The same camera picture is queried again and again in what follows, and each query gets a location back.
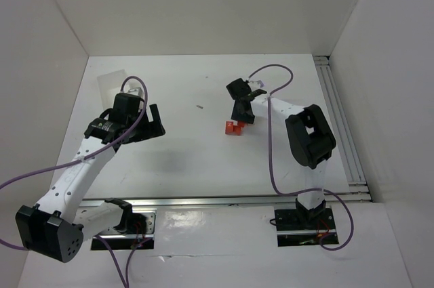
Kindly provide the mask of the red block with letter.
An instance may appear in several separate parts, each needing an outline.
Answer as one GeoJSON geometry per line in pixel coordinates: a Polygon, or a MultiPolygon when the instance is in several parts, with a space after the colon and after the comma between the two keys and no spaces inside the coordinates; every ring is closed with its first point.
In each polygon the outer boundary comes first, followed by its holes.
{"type": "Polygon", "coordinates": [[[234,133],[234,122],[227,121],[225,123],[225,134],[226,135],[232,135],[234,133]]]}

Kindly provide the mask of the red wood block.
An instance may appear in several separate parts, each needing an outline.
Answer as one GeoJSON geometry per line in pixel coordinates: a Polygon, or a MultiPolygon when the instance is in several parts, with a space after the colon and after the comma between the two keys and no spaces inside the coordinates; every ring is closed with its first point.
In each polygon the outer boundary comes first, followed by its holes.
{"type": "Polygon", "coordinates": [[[236,136],[240,136],[241,135],[241,130],[242,130],[242,126],[239,123],[233,125],[233,133],[236,136]]]}

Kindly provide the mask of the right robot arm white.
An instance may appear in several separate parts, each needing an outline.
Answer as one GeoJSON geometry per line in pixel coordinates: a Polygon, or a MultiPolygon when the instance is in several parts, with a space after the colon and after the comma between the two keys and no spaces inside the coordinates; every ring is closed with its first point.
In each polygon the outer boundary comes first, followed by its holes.
{"type": "Polygon", "coordinates": [[[241,78],[230,82],[226,89],[234,101],[232,120],[250,125],[258,117],[267,120],[269,175],[274,191],[281,197],[296,197],[296,213],[300,224],[316,222],[326,208],[325,169],[336,147],[336,139],[320,106],[290,104],[272,97],[263,89],[253,89],[247,80],[241,78]],[[291,170],[300,172],[295,182],[302,189],[296,192],[280,191],[275,181],[273,122],[285,128],[290,147],[291,170]]]}

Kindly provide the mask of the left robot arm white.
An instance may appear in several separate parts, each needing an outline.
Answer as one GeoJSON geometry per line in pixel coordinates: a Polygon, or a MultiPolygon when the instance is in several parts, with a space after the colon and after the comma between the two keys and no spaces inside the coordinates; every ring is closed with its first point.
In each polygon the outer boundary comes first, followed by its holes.
{"type": "Polygon", "coordinates": [[[113,107],[94,119],[84,133],[76,157],[56,183],[32,207],[23,205],[16,225],[25,249],[63,263],[71,261],[84,241],[109,228],[119,233],[146,224],[130,203],[108,198],[95,208],[79,206],[104,166],[126,144],[165,134],[156,104],[145,106],[142,97],[118,93],[113,107]]]}

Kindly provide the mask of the white perforated plastic box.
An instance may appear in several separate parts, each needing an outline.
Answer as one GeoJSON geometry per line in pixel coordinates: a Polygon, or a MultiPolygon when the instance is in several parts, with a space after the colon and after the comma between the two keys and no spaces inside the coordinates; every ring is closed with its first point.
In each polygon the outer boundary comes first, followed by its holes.
{"type": "Polygon", "coordinates": [[[115,96],[120,92],[121,85],[126,78],[127,73],[123,69],[96,78],[103,110],[113,106],[115,96]]]}

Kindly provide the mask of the aluminium rail front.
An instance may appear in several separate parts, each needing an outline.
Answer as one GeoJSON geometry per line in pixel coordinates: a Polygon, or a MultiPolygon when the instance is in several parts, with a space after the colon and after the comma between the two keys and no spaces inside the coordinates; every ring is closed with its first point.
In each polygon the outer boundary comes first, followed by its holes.
{"type": "MultiPolygon", "coordinates": [[[[327,202],[338,202],[337,198],[326,195],[327,202]]],[[[344,202],[370,202],[371,195],[368,192],[351,192],[350,194],[340,194],[339,197],[344,202]]],[[[251,197],[206,197],[206,198],[177,198],[177,199],[126,199],[133,206],[139,207],[167,207],[167,206],[219,206],[219,205],[259,205],[259,204],[279,204],[293,203],[294,197],[278,196],[251,196],[251,197]]],[[[98,199],[85,199],[80,207],[97,207],[104,202],[98,199]]]]}

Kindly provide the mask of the aluminium rail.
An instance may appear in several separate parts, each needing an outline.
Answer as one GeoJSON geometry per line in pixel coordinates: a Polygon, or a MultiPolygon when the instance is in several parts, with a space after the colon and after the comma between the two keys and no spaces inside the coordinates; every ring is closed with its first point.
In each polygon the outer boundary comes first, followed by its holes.
{"type": "Polygon", "coordinates": [[[366,177],[363,173],[359,155],[357,154],[357,149],[351,135],[338,88],[332,76],[329,59],[327,56],[313,56],[313,61],[319,82],[321,83],[325,103],[332,119],[332,127],[337,139],[338,149],[347,179],[350,185],[366,186],[366,177]]]}
{"type": "MultiPolygon", "coordinates": [[[[327,202],[338,202],[337,198],[326,195],[327,202]]],[[[339,197],[344,202],[370,202],[371,195],[368,192],[351,192],[350,194],[340,194],[339,197]]],[[[278,196],[251,196],[251,197],[206,197],[206,198],[177,198],[177,199],[126,199],[133,206],[139,207],[167,207],[167,206],[219,206],[219,205],[259,205],[259,204],[279,204],[293,203],[294,197],[278,196]]],[[[98,199],[85,199],[80,207],[97,207],[104,202],[98,199]]]]}

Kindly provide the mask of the aluminium rail right side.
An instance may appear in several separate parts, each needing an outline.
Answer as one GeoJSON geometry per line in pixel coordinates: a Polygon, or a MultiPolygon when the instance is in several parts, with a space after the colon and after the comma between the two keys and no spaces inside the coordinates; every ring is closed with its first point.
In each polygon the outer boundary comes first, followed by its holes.
{"type": "Polygon", "coordinates": [[[366,177],[363,173],[359,155],[357,154],[357,149],[351,135],[338,88],[332,76],[329,59],[327,56],[313,56],[313,61],[319,82],[321,83],[325,103],[332,119],[332,127],[337,139],[338,149],[347,179],[350,185],[366,186],[366,177]]]}

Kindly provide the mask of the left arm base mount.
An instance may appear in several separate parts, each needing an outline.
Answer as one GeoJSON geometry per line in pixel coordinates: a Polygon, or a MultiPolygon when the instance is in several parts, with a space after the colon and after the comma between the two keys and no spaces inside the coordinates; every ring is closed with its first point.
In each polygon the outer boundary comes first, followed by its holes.
{"type": "Polygon", "coordinates": [[[125,232],[108,228],[99,236],[106,241],[113,251],[152,250],[155,246],[156,211],[151,209],[133,209],[134,219],[125,232]]]}

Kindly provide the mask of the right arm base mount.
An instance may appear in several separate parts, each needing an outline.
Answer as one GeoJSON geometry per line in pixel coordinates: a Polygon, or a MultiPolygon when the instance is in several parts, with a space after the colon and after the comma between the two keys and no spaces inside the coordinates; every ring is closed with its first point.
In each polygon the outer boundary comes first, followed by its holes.
{"type": "Polygon", "coordinates": [[[318,245],[321,238],[324,245],[339,244],[331,208],[306,223],[299,219],[295,209],[276,209],[269,223],[276,228],[279,247],[318,245]]]}

